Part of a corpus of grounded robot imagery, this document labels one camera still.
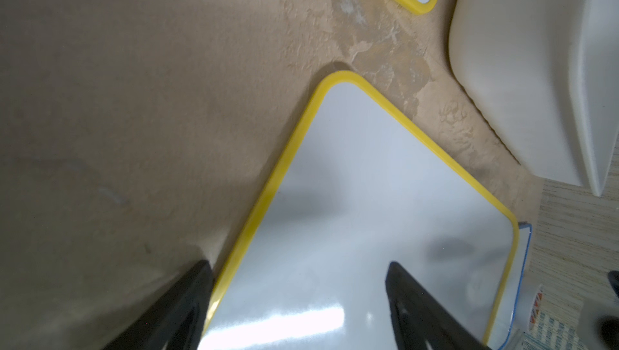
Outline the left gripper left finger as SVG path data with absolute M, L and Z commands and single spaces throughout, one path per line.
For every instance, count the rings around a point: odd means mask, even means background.
M 105 348 L 198 348 L 213 287 L 209 261 L 198 261 Z

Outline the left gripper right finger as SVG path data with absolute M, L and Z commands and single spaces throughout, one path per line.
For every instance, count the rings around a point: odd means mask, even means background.
M 399 349 L 486 349 L 396 261 L 385 279 L 391 323 Z

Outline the blue whiteboard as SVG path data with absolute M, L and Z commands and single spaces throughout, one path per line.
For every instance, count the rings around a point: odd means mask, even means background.
M 504 349 L 514 328 L 514 315 L 517 306 L 518 294 L 525 268 L 526 256 L 530 245 L 532 226 L 527 223 L 519 224 L 517 251 L 514 255 L 505 292 L 496 314 L 493 328 L 488 338 L 487 346 L 490 349 Z

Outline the yellow whiteboard front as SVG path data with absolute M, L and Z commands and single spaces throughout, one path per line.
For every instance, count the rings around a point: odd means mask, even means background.
M 359 74 L 325 77 L 211 298 L 202 349 L 393 349 L 397 262 L 487 342 L 515 215 Z

